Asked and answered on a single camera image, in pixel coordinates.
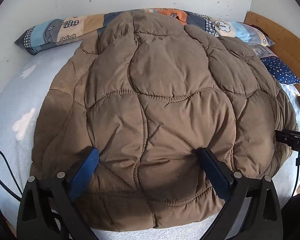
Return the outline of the brown quilted hooded jacket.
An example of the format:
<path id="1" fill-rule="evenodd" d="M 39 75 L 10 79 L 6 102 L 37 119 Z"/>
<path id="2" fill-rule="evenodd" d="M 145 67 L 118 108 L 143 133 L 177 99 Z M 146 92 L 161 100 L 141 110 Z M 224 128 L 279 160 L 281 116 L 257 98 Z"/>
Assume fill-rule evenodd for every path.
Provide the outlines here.
<path id="1" fill-rule="evenodd" d="M 282 129 L 296 129 L 289 98 L 241 40 L 123 12 L 54 78 L 30 174 L 50 178 L 94 147 L 100 162 L 76 201 L 90 227 L 169 228 L 223 206 L 193 150 L 208 147 L 249 178 L 273 176 L 292 152 L 275 141 Z"/>

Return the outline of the navy star pattern pillow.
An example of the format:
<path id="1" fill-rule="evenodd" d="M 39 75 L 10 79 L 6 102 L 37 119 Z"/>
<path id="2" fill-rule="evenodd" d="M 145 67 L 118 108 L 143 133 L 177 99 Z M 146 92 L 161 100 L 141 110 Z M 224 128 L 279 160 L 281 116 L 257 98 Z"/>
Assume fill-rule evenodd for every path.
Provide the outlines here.
<path id="1" fill-rule="evenodd" d="M 300 84 L 300 79 L 292 72 L 292 70 L 277 56 L 268 56 L 260 58 L 268 72 L 275 79 L 284 85 Z"/>

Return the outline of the wooden headboard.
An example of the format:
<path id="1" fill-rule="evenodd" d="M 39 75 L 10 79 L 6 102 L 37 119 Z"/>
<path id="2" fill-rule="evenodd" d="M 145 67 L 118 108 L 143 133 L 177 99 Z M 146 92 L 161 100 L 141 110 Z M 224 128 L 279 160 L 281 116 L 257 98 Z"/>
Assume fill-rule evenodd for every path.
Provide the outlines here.
<path id="1" fill-rule="evenodd" d="M 269 35 L 275 42 L 270 49 L 300 79 L 300 38 L 274 21 L 251 11 L 247 12 L 244 22 L 260 27 Z"/>

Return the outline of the grey printed pillow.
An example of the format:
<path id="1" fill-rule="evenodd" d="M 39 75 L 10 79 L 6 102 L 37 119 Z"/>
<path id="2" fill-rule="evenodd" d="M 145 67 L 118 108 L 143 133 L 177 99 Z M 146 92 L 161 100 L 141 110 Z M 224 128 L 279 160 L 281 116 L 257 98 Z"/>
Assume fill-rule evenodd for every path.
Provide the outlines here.
<path id="1" fill-rule="evenodd" d="M 262 45 L 255 45 L 250 47 L 255 55 L 259 58 L 265 58 L 265 57 L 271 57 L 271 56 L 276 56 L 268 47 L 264 47 Z"/>

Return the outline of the light blue cloud bedsheet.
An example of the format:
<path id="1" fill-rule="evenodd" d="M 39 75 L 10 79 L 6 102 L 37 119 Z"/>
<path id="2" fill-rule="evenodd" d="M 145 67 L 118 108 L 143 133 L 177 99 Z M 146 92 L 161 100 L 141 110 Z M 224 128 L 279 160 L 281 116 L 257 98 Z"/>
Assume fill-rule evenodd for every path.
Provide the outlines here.
<path id="1" fill-rule="evenodd" d="M 23 71 L 13 78 L 0 94 L 0 150 L 5 155 L 22 190 L 30 173 L 34 129 L 43 100 L 55 75 L 72 57 L 80 44 L 81 41 L 45 50 L 32 56 Z M 300 93 L 293 85 L 281 85 L 281 87 L 293 105 L 300 131 L 300 107 L 296 98 Z M 273 178 L 281 207 L 291 197 L 295 185 L 297 155 L 297 152 L 293 152 Z M 0 179 L 13 192 L 20 195 L 1 155 Z M 1 185 L 0 209 L 13 229 L 16 229 L 19 202 Z M 94 230 L 94 233 L 99 239 L 200 239 L 215 217 L 216 215 L 199 223 L 167 229 L 131 232 Z"/>

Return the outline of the patchwork rolled quilt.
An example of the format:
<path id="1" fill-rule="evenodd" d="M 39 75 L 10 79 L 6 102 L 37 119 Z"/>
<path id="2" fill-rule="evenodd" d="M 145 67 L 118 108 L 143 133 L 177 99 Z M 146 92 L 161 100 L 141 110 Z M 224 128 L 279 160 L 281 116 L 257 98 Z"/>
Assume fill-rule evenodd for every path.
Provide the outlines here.
<path id="1" fill-rule="evenodd" d="M 236 37 L 251 46 L 270 47 L 274 44 L 263 31 L 241 22 L 224 21 L 195 12 L 172 8 L 138 9 L 137 12 L 170 16 L 182 25 L 198 26 L 215 37 Z M 121 14 L 120 11 L 71 17 L 64 20 L 56 18 L 26 29 L 14 44 L 25 49 L 29 54 L 36 55 L 43 50 L 80 41 L 89 35 L 99 34 L 119 14 Z"/>

